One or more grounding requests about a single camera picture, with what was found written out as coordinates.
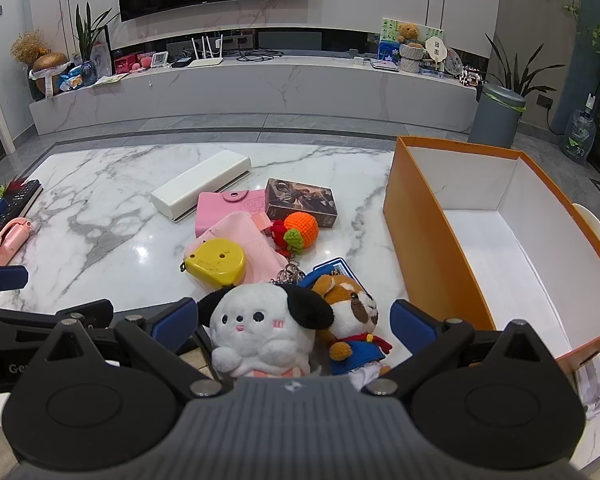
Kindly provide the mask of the brown fox plush toy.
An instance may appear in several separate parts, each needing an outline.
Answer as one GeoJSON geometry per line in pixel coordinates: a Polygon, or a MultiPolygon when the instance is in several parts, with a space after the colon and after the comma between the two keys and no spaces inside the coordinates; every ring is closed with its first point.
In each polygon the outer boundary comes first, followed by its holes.
{"type": "Polygon", "coordinates": [[[375,334],[379,313],[375,300],[353,278],[324,274],[312,285],[334,312],[334,320],[321,337],[326,344],[329,369],[346,375],[356,390],[386,374],[384,359],[392,344],[375,334]]]}

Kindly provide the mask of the yellow duck coin case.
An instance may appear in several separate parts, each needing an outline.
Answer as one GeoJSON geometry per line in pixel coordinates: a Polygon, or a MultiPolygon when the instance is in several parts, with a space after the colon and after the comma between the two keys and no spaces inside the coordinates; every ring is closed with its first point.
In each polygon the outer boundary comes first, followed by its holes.
{"type": "Polygon", "coordinates": [[[180,271],[214,288],[223,288],[240,284],[246,274],[246,263],[246,255],[237,243],[212,238],[185,256],[180,271]]]}

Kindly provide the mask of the white dog plush toy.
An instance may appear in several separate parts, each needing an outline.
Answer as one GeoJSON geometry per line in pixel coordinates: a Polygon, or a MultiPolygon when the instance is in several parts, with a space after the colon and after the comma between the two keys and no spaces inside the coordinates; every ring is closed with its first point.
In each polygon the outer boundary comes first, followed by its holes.
{"type": "Polygon", "coordinates": [[[294,284],[227,287],[210,292],[197,308],[208,328],[211,366],[233,379],[309,375],[315,335],[335,319],[325,299],[294,284]]]}

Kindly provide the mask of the light pink pouch bag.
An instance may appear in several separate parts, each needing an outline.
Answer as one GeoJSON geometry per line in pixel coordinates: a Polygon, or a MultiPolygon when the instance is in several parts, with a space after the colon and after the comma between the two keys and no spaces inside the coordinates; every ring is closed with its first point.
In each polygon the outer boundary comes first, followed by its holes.
{"type": "Polygon", "coordinates": [[[250,214],[242,211],[232,212],[197,237],[186,247],[183,260],[204,240],[212,240],[212,238],[231,240],[244,251],[247,258],[246,274],[240,284],[269,282],[276,278],[288,263],[285,257],[274,250],[265,235],[257,228],[250,214]]]}

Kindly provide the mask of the pink snap card wallet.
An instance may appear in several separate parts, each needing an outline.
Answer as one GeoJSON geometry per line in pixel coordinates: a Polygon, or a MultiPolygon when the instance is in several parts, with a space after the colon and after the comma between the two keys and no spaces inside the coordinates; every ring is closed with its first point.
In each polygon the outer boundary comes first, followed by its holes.
{"type": "Polygon", "coordinates": [[[260,214],[265,207],[265,190],[202,192],[196,207],[195,236],[200,237],[232,212],[260,214]]]}

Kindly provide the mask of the white rectangular box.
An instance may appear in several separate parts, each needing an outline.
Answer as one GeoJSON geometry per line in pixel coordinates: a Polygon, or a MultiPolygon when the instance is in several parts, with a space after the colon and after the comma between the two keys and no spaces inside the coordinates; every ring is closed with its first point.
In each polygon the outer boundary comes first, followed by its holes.
{"type": "Polygon", "coordinates": [[[161,185],[150,194],[150,200],[156,211],[176,221],[197,207],[201,193],[218,192],[250,170],[248,156],[220,151],[161,185]]]}

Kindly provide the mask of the orange crochet fruit keychain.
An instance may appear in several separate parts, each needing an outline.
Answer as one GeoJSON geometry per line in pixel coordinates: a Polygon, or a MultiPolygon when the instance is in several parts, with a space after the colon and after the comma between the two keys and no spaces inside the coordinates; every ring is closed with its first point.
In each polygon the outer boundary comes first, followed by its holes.
{"type": "Polygon", "coordinates": [[[300,254],[311,247],[319,232],[316,219],[302,211],[293,212],[284,220],[274,220],[271,228],[276,252],[284,257],[300,254]]]}

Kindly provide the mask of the illustrated card box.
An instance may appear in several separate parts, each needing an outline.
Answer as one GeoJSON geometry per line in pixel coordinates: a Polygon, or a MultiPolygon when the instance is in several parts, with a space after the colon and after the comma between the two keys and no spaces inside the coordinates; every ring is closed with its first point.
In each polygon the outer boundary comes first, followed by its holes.
{"type": "Polygon", "coordinates": [[[271,220],[285,220],[300,211],[313,216],[320,228],[332,228],[338,217],[332,190],[312,184],[269,178],[265,203],[271,220]]]}

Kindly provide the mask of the pink handheld device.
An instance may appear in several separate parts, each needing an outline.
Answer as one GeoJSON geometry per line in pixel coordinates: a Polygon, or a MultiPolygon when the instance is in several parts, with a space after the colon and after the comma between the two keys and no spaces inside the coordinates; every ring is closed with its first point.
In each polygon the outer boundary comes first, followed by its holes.
{"type": "Polygon", "coordinates": [[[26,218],[9,220],[0,229],[0,266],[7,266],[33,233],[32,222],[26,218]]]}

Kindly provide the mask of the water bottle jug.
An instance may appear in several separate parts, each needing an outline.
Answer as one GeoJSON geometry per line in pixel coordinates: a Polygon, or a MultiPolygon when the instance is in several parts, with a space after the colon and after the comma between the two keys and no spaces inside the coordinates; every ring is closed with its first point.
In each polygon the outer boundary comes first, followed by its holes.
{"type": "Polygon", "coordinates": [[[596,96],[588,95],[583,110],[575,110],[571,115],[560,149],[574,162],[584,165],[596,136],[593,110],[596,96]]]}

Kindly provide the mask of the potted plant left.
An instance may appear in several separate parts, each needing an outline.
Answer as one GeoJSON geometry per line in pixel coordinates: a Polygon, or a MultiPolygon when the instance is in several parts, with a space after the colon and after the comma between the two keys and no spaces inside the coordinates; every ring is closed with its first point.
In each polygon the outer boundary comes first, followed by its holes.
{"type": "Polygon", "coordinates": [[[79,44],[79,52],[82,63],[80,64],[81,77],[84,87],[91,86],[97,80],[97,70],[92,61],[92,52],[98,36],[118,16],[112,14],[108,9],[94,18],[91,5],[85,3],[84,13],[81,7],[76,6],[76,39],[79,44]]]}

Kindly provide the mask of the marble tv console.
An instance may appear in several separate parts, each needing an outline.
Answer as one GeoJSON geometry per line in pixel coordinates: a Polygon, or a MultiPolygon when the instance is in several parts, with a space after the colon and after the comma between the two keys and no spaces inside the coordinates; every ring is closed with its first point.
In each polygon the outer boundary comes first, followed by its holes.
{"type": "Polygon", "coordinates": [[[463,131],[475,89],[454,79],[375,70],[348,58],[227,58],[204,67],[156,68],[34,102],[38,133],[182,115],[317,115],[463,131]]]}

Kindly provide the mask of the white desk clock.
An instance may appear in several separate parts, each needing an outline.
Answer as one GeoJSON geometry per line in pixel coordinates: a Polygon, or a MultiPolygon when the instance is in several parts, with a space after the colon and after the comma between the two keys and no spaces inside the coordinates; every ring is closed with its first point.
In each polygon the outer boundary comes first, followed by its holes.
{"type": "Polygon", "coordinates": [[[163,67],[163,66],[166,66],[166,64],[168,64],[168,61],[169,61],[169,52],[168,51],[155,52],[151,57],[150,67],[151,68],[163,67]]]}

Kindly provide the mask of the potted plant right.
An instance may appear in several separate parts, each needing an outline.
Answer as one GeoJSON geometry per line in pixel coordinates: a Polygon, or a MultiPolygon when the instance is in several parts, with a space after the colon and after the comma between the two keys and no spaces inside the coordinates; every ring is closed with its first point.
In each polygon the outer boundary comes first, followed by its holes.
{"type": "Polygon", "coordinates": [[[564,68],[565,64],[550,64],[547,66],[534,67],[533,63],[544,48],[544,44],[537,47],[528,61],[521,64],[518,54],[514,54],[512,58],[506,53],[504,46],[498,36],[490,37],[486,35],[486,40],[495,55],[498,68],[496,73],[490,72],[489,75],[503,88],[512,90],[518,96],[525,98],[533,92],[547,93],[555,92],[556,89],[549,84],[536,84],[535,78],[548,70],[559,70],[564,68]]]}

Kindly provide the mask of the teddy bear decoration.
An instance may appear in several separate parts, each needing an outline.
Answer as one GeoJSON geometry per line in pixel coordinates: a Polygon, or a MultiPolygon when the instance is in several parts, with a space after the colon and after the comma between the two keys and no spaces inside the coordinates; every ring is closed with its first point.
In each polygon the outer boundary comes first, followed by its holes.
{"type": "Polygon", "coordinates": [[[424,47],[419,41],[419,29],[413,23],[398,24],[398,43],[400,54],[400,70],[405,73],[417,74],[420,62],[424,58],[424,47]]]}

